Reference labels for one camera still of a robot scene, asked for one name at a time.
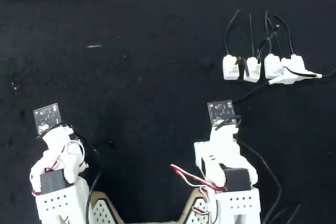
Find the white connector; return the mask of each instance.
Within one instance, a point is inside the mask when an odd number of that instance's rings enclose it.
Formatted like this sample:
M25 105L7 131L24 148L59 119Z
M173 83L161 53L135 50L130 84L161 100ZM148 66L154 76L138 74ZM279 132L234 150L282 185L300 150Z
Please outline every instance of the white connector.
M270 85L276 83L293 84L296 81L301 81L304 79L322 78L321 74L308 71L305 68L305 63L303 62L302 57L298 55L291 55L290 59L281 59L281 66L283 68L282 76L270 80ZM301 76L295 73L312 76Z
M239 67L237 57L227 55L223 58L223 76L224 80L238 80Z
M269 54L264 61L265 77L266 79L274 79L282 75L282 66L279 56Z
M246 61L246 67L244 70L244 80L249 82L257 82L260 79L261 63L258 63L258 59L250 57Z

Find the black fabric background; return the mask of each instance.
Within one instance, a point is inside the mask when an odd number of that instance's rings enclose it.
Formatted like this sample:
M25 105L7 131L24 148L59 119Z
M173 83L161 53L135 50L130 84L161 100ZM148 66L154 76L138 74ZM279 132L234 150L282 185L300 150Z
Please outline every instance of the black fabric background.
M46 145L35 140L33 110L54 102L100 152L97 190L125 222L178 219L192 189L169 164L198 174L193 142L209 136L207 102L256 87L222 77L223 34L238 8L233 54L250 54L248 13L262 40L268 9L289 24L307 68L336 67L334 0L0 0L1 222L38 223L28 175ZM283 186L278 210L302 203L293 223L335 219L335 89L335 78L268 87L235 106L240 138ZM243 154L258 170L264 216L276 186Z

